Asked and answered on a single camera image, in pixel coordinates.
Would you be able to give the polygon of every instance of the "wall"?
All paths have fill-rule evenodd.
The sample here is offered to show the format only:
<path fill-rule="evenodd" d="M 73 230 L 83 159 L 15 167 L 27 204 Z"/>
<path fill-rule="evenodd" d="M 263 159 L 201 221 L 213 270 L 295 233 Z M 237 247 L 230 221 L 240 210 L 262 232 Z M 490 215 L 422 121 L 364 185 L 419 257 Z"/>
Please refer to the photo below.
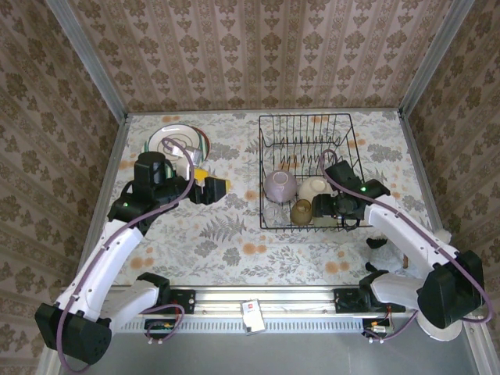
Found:
<path fill-rule="evenodd" d="M 398 107 L 450 0 L 70 0 L 129 112 Z"/>
<path fill-rule="evenodd" d="M 483 259 L 500 353 L 500 2 L 477 0 L 410 116 L 443 224 Z"/>
<path fill-rule="evenodd" d="M 34 312 L 80 258 L 117 123 L 43 1 L 0 2 L 0 373 L 34 373 Z"/>

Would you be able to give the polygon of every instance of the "floral tablecloth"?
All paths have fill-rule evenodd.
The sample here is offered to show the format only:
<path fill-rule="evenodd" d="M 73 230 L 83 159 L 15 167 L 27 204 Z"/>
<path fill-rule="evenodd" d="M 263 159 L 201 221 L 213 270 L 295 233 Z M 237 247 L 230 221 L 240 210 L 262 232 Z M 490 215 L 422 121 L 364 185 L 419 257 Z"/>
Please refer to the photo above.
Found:
<path fill-rule="evenodd" d="M 366 180 L 377 178 L 429 227 L 428 216 L 396 112 L 351 112 Z M 169 123 L 203 130 L 211 142 L 202 168 L 230 180 L 229 194 L 210 205 L 188 200 L 160 216 L 123 265 L 117 284 L 143 272 L 177 285 L 357 284 L 367 275 L 365 240 L 374 228 L 350 232 L 273 232 L 259 227 L 257 112 L 133 115 L 110 203 L 133 178 L 151 134 Z"/>

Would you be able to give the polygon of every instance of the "dish rack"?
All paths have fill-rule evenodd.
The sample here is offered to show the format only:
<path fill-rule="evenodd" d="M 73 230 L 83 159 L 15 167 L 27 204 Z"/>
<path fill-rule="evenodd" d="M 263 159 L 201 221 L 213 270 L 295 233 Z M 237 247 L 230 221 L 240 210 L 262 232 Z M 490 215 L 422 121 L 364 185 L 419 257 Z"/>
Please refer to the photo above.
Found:
<path fill-rule="evenodd" d="M 298 188 L 304 180 L 322 177 L 320 155 L 326 149 L 337 153 L 338 161 L 347 160 L 355 174 L 365 182 L 351 115 L 348 113 L 311 115 L 265 115 L 259 117 L 259 214 L 260 227 L 268 230 L 351 230 L 357 227 L 338 222 L 331 227 L 312 224 L 297 226 L 290 220 L 290 211 L 298 194 L 285 203 L 271 202 L 264 192 L 264 180 L 274 170 L 287 170 L 297 179 Z M 334 161 L 329 153 L 325 167 Z M 281 210 L 282 220 L 267 223 L 265 210 L 270 206 Z"/>

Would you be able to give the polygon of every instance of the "plate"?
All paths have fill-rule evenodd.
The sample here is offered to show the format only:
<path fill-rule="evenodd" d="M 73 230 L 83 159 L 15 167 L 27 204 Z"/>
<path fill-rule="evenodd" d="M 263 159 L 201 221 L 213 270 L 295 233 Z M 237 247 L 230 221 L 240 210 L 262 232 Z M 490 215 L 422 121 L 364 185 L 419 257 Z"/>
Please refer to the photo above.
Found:
<path fill-rule="evenodd" d="M 177 174 L 189 178 L 189 162 L 185 156 L 177 156 L 170 154 L 162 143 L 162 139 L 168 137 L 180 143 L 181 146 L 187 147 L 191 146 L 194 148 L 199 148 L 202 150 L 202 162 L 205 161 L 209 154 L 209 140 L 206 134 L 196 129 L 194 127 L 189 127 L 188 125 L 183 125 L 181 123 L 174 123 L 166 127 L 158 129 L 148 141 L 145 142 L 144 150 L 147 151 L 157 151 L 165 155 L 165 157 L 172 163 L 173 168 L 177 171 Z M 173 171 L 167 167 L 166 176 L 170 178 L 173 176 Z"/>

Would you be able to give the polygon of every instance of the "brown cup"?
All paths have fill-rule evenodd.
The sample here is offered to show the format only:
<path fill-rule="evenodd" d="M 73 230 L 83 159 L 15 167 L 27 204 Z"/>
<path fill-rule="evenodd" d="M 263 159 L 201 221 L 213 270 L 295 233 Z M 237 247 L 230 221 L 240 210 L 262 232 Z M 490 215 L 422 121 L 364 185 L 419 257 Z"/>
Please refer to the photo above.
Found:
<path fill-rule="evenodd" d="M 304 226 L 311 222 L 313 217 L 313 210 L 311 203 L 305 199 L 298 200 L 291 208 L 290 219 L 295 225 Z"/>

